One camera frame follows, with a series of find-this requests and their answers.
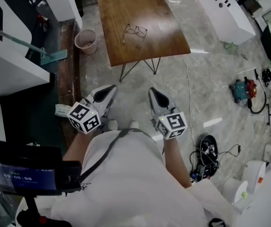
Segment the white cylinder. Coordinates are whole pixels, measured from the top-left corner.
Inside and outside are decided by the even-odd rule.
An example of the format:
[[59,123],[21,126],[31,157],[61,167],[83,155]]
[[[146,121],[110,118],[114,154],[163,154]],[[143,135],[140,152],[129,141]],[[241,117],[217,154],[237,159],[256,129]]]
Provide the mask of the white cylinder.
[[229,203],[236,203],[242,199],[242,194],[247,191],[247,181],[229,178],[223,187],[222,195]]
[[248,161],[245,165],[242,181],[248,182],[247,191],[254,193],[261,185],[260,178],[265,177],[266,163],[263,161]]

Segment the white cable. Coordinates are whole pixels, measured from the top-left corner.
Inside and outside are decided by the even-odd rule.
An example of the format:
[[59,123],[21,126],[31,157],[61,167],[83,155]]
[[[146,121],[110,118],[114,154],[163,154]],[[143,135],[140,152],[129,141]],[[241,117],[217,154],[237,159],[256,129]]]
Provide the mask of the white cable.
[[[193,136],[192,136],[192,126],[191,126],[191,88],[190,88],[190,77],[189,77],[189,74],[188,74],[188,66],[186,64],[184,55],[183,55],[183,59],[184,59],[184,63],[185,63],[185,66],[186,66],[187,78],[188,78],[188,83],[189,83],[189,98],[190,98],[190,104],[189,104],[189,113],[190,113],[189,127],[190,127],[190,134],[191,134],[192,142],[193,142],[193,149],[194,149],[194,151],[196,151],[196,143],[194,142],[194,139],[193,139]],[[195,157],[195,154],[193,154],[193,168],[195,166],[195,162],[196,162],[196,157]]]

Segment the black strap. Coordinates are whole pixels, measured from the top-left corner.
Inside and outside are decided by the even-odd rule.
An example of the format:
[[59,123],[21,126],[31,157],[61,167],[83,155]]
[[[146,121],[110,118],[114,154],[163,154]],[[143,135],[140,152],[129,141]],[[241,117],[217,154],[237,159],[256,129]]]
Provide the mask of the black strap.
[[115,145],[115,143],[117,142],[117,140],[120,139],[120,138],[122,138],[122,137],[124,137],[124,136],[126,136],[129,132],[140,132],[140,133],[145,134],[149,138],[151,138],[150,135],[148,135],[147,133],[145,133],[145,132],[143,132],[143,131],[141,131],[139,129],[125,129],[125,130],[122,130],[118,134],[118,136],[110,143],[110,145],[108,146],[108,149],[106,150],[106,152],[104,153],[104,155],[91,168],[89,168],[86,172],[84,172],[79,177],[78,181],[79,181],[80,184],[103,163],[103,161],[106,159],[106,157],[108,156],[109,152],[111,151],[111,149],[113,148],[113,146]]

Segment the mop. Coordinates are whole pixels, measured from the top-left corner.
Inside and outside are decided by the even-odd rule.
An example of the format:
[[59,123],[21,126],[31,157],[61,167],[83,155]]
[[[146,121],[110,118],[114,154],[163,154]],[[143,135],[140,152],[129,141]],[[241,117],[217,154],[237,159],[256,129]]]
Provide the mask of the mop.
[[62,51],[58,51],[58,52],[54,52],[52,54],[48,54],[44,48],[39,49],[35,46],[33,46],[32,44],[29,44],[25,41],[19,40],[13,36],[10,36],[2,31],[0,31],[0,35],[8,38],[9,40],[12,40],[15,43],[21,44],[23,46],[28,47],[31,50],[37,51],[39,53],[41,53],[41,66],[55,62],[55,61],[60,61],[60,60],[64,60],[67,58],[67,50],[62,50]]

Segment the black device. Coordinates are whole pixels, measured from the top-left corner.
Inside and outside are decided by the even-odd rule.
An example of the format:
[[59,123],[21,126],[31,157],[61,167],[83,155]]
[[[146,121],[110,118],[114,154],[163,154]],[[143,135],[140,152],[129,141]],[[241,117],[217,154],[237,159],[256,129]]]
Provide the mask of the black device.
[[80,162],[62,161],[59,148],[0,141],[0,191],[25,197],[28,210],[17,217],[23,227],[70,227],[66,221],[40,216],[34,197],[79,191],[80,174]]

